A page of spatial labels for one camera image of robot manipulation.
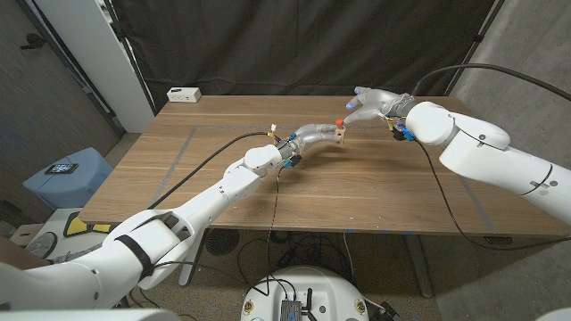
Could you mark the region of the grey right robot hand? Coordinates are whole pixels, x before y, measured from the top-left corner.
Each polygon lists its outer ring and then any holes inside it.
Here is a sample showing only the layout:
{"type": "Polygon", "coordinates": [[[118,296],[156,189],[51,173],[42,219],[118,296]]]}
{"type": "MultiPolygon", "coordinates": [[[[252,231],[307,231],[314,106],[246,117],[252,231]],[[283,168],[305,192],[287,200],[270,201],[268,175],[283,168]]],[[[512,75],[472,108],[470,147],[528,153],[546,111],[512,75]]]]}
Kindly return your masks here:
{"type": "Polygon", "coordinates": [[[419,103],[407,93],[396,94],[364,86],[356,86],[354,93],[355,96],[346,104],[352,113],[344,118],[345,124],[375,118],[405,117],[419,103]]]}

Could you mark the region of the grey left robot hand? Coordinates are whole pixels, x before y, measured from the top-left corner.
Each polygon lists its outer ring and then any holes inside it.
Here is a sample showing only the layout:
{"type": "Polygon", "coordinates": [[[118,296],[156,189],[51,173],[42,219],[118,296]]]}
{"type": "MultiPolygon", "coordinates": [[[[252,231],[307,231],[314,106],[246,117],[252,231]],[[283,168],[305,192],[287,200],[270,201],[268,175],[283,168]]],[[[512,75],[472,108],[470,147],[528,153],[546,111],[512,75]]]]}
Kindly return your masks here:
{"type": "Polygon", "coordinates": [[[278,144],[283,161],[294,155],[301,155],[311,146],[322,141],[340,142],[341,137],[335,133],[335,124],[307,124],[295,130],[285,141],[278,144]]]}

